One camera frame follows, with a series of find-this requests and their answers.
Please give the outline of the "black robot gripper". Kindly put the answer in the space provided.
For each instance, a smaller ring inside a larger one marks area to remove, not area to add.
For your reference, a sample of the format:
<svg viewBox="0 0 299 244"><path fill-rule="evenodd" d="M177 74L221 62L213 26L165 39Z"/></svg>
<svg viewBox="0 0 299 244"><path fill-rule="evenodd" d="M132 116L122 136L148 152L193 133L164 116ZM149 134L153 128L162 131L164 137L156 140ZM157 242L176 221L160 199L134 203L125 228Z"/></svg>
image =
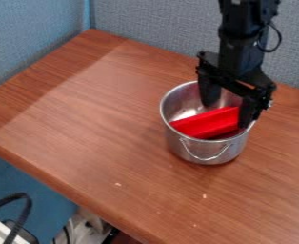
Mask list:
<svg viewBox="0 0 299 244"><path fill-rule="evenodd" d="M267 110L276 84L261 70L268 32L252 36L229 36L221 31L217 53L200 51L197 66L200 97L205 106L220 99L221 89L243 98L239 110L239 128L256 120L259 110Z"/></svg>

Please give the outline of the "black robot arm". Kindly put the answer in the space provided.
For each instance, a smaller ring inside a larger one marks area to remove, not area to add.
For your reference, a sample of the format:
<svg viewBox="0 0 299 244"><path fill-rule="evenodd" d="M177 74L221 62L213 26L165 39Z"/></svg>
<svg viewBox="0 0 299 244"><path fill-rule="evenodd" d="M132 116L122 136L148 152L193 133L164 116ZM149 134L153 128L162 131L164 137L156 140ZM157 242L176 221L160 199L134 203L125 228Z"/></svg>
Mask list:
<svg viewBox="0 0 299 244"><path fill-rule="evenodd" d="M237 126L245 128L271 107L276 83L261 69L264 55L277 50L268 35L279 29L273 18L281 0L218 0L221 24L217 52L197 53L202 104L212 105L228 90L241 97Z"/></svg>

